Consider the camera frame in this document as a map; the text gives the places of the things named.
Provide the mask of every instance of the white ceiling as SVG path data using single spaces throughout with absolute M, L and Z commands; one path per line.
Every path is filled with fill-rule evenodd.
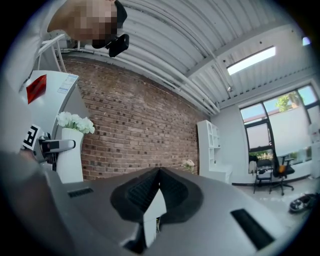
M 271 1 L 121 3 L 128 14 L 123 29 L 130 45 L 115 59 L 160 80 L 209 115 L 235 97 L 313 66 L 302 33 Z M 275 57 L 229 75 L 228 66 L 270 46 L 276 46 Z

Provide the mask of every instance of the white floor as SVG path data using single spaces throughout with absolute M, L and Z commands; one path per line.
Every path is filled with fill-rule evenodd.
M 277 187 L 269 194 L 268 186 L 256 187 L 254 193 L 253 186 L 236 186 L 241 191 L 245 192 L 248 196 L 252 197 L 259 203 L 266 206 L 271 210 L 279 220 L 290 230 L 301 221 L 305 220 L 309 211 L 306 210 L 302 213 L 291 214 L 288 212 L 290 203 L 302 196 L 303 194 L 312 194 L 320 192 L 320 178 L 313 179 L 311 177 L 288 183 L 294 187 L 294 191 L 290 187 L 284 187 L 284 195 L 281 195 L 281 188 Z

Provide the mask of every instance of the white bookshelf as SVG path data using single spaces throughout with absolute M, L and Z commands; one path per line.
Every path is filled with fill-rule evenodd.
M 204 120 L 197 123 L 199 139 L 200 176 L 231 183 L 231 166 L 221 163 L 220 132 Z

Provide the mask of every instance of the white vase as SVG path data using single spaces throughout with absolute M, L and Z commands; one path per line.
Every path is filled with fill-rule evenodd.
M 75 148 L 60 152 L 58 155 L 56 172 L 58 173 L 61 182 L 63 184 L 83 182 L 81 148 L 84 134 L 75 129 L 63 128 L 61 139 L 75 141 Z

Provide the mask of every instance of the brick wall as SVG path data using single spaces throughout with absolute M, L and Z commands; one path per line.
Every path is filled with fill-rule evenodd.
M 82 145 L 85 180 L 108 178 L 147 167 L 199 173 L 197 122 L 206 119 L 163 86 L 126 69 L 84 58 L 64 57 L 94 123 Z

